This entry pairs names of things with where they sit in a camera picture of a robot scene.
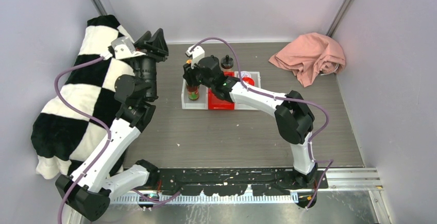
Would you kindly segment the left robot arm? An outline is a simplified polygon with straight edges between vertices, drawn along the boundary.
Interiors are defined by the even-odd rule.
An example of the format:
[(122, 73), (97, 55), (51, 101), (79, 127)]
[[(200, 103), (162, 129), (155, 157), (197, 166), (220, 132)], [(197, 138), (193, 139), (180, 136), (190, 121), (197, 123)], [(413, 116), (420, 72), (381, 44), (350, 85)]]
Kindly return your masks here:
[(137, 41), (129, 37), (113, 40), (97, 59), (76, 66), (81, 69), (101, 61), (123, 61), (133, 69), (132, 75), (116, 78), (114, 98), (121, 107), (111, 126), (104, 125), (106, 135), (90, 156), (70, 175), (61, 175), (55, 185), (62, 197), (59, 223), (84, 223), (98, 220), (110, 202), (142, 186), (154, 189), (158, 183), (156, 168), (141, 160), (132, 169), (110, 176), (109, 173), (128, 146), (150, 123), (156, 110), (157, 63), (165, 61), (169, 49), (162, 29), (146, 32)]

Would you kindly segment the red lid chili sauce jar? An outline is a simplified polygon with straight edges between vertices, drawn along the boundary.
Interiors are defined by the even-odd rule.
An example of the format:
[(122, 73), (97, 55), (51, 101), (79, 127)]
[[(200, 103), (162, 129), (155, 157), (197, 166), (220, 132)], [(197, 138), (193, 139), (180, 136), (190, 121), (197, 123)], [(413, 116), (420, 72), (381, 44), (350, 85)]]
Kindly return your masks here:
[(251, 86), (255, 85), (255, 81), (250, 77), (243, 77), (243, 81), (248, 85), (251, 85)]

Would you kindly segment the white lid brown sauce jar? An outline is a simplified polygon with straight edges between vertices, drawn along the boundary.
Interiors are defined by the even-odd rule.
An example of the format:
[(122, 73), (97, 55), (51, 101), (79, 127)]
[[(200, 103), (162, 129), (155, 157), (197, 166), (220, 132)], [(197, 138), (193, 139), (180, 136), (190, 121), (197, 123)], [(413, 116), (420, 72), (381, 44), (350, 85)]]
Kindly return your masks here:
[(251, 73), (247, 72), (247, 71), (241, 71), (241, 72), (237, 73), (237, 76), (239, 76), (241, 79), (252, 78)]

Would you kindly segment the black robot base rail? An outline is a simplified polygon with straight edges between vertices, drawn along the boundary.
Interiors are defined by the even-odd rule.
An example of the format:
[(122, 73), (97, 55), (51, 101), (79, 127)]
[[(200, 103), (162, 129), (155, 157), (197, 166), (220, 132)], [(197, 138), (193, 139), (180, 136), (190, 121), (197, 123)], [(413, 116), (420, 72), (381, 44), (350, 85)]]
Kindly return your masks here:
[(284, 196), (293, 190), (313, 192), (317, 184), (326, 189), (322, 171), (315, 173), (312, 183), (305, 183), (294, 168), (160, 168), (152, 182), (137, 190), (158, 190), (165, 195), (179, 192), (183, 196), (241, 196), (251, 190), (254, 196)]

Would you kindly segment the grey lid seasoning jar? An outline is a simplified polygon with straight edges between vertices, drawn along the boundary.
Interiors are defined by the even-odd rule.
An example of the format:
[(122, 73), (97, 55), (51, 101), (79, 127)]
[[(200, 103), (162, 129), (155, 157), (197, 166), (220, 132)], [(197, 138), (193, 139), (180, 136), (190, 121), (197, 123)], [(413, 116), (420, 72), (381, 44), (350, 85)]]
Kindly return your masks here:
[(220, 66), (223, 69), (223, 71), (230, 72), (232, 71), (234, 66), (234, 59), (229, 55), (226, 55), (220, 60)]

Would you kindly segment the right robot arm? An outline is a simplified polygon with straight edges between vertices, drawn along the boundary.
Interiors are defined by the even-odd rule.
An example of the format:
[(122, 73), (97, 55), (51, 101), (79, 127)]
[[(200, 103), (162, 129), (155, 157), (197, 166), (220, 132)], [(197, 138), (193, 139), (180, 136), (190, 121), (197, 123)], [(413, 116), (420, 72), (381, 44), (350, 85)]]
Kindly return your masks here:
[(204, 85), (220, 100), (247, 105), (272, 116), (280, 136), (290, 143), (296, 185), (308, 188), (314, 184), (317, 163), (310, 137), (315, 117), (297, 91), (271, 92), (250, 85), (241, 77), (227, 76), (215, 56), (185, 63), (183, 71), (189, 86)]

